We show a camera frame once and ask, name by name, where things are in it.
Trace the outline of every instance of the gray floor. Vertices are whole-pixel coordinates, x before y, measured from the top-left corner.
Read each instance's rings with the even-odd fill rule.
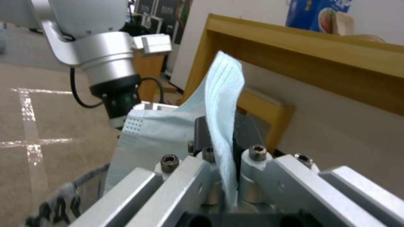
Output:
[[[0,54],[0,220],[2,226],[16,226],[63,183],[108,163],[119,132],[108,126],[103,107],[84,109],[70,94],[29,92],[38,139],[71,141],[37,146],[42,158],[36,163],[27,154],[38,140],[10,147],[35,134],[25,126],[20,95],[12,89],[70,91],[70,86],[68,68],[56,61],[41,35],[13,25],[7,33],[7,50]],[[95,103],[85,77],[78,75],[76,82],[82,99]]]

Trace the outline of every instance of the screw head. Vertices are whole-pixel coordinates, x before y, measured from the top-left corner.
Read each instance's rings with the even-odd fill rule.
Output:
[[[301,162],[303,165],[307,166],[309,169],[311,169],[311,166],[313,165],[313,159],[310,158],[309,156],[302,154],[302,153],[296,153],[294,156],[299,162]]]
[[[160,160],[161,170],[165,173],[172,173],[179,166],[179,160],[176,155],[164,155]]]
[[[209,162],[215,162],[215,154],[213,153],[213,147],[204,147],[202,150],[202,159]]]
[[[254,161],[264,161],[267,159],[267,149],[262,145],[251,146],[248,156]]]
[[[194,142],[193,141],[188,141],[188,153],[193,154],[194,153]]]

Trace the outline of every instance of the white wall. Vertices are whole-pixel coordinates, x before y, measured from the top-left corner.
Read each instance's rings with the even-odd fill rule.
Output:
[[[170,82],[185,89],[209,13],[284,25],[288,9],[286,0],[194,0]]]
[[[404,0],[353,0],[358,34],[404,44]],[[195,0],[171,82],[184,89],[208,13],[284,25],[286,0]],[[243,64],[247,85],[296,106],[279,148],[311,155],[321,168],[348,165],[404,198],[404,117]]]

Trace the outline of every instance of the wooden frame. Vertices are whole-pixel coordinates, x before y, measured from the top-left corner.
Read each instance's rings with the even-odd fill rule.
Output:
[[[196,90],[219,50],[247,63],[404,116],[403,46],[210,14],[183,100]],[[246,91],[241,94],[238,106],[271,123],[266,142],[270,149],[276,148],[293,107],[269,103]]]

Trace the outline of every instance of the black cable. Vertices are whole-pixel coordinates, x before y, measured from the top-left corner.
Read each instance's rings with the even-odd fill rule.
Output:
[[[82,106],[84,108],[89,108],[89,109],[95,108],[95,107],[98,107],[99,105],[101,105],[102,101],[95,105],[87,105],[80,100],[80,98],[77,94],[77,90],[76,90],[76,82],[75,82],[74,74],[75,74],[75,69],[73,67],[70,67],[70,87],[72,88],[73,97],[78,102],[78,104],[80,104],[80,106]]]
[[[145,81],[145,80],[154,80],[157,83],[158,88],[160,89],[160,102],[159,103],[165,104],[165,102],[164,102],[164,88],[163,88],[163,85],[161,84],[161,82],[159,80],[157,80],[156,78],[153,78],[153,77],[142,78],[142,81]]]

